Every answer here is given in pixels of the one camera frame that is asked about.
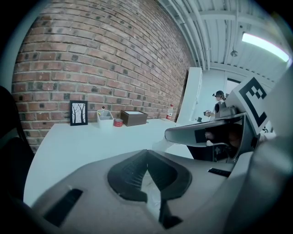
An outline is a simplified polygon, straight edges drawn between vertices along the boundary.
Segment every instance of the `ceiling light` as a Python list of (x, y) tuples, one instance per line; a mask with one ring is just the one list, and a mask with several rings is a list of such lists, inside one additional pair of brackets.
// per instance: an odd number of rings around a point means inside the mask
[(273, 53), (274, 55), (278, 56), (279, 58), (281, 58), (285, 62), (287, 62), (289, 60), (289, 55), (287, 55), (279, 47), (275, 46), (274, 44), (272, 44), (262, 38), (253, 36), (248, 33), (244, 33), (242, 36), (242, 41), (256, 45), (258, 47), (261, 47), (261, 48)]

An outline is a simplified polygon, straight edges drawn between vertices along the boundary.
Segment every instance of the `white container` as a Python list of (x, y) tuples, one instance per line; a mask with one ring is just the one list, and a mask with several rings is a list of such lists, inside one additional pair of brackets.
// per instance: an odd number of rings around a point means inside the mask
[(101, 129), (111, 129), (113, 128), (114, 118), (110, 111), (98, 110), (97, 111), (97, 122), (98, 127)]

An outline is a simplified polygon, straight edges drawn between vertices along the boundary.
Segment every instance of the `tree artwork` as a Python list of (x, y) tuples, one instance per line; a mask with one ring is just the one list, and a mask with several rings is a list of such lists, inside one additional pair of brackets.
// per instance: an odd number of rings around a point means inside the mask
[(73, 123), (84, 123), (86, 121), (84, 103), (72, 104), (72, 120)]
[(71, 125), (87, 124), (87, 102), (71, 101)]

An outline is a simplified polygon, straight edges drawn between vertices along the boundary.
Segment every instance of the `white partition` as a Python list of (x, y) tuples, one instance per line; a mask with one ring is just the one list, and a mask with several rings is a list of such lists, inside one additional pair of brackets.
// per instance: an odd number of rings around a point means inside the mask
[(187, 85), (177, 123), (181, 125), (197, 123), (195, 111), (201, 92), (201, 80), (201, 68), (189, 68)]

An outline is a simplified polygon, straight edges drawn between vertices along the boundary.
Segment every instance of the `small bottle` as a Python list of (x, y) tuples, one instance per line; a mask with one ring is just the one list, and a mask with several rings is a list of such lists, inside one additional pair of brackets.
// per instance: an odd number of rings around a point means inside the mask
[(173, 115), (173, 104), (171, 104), (171, 107), (168, 109), (166, 119), (170, 120), (172, 115)]

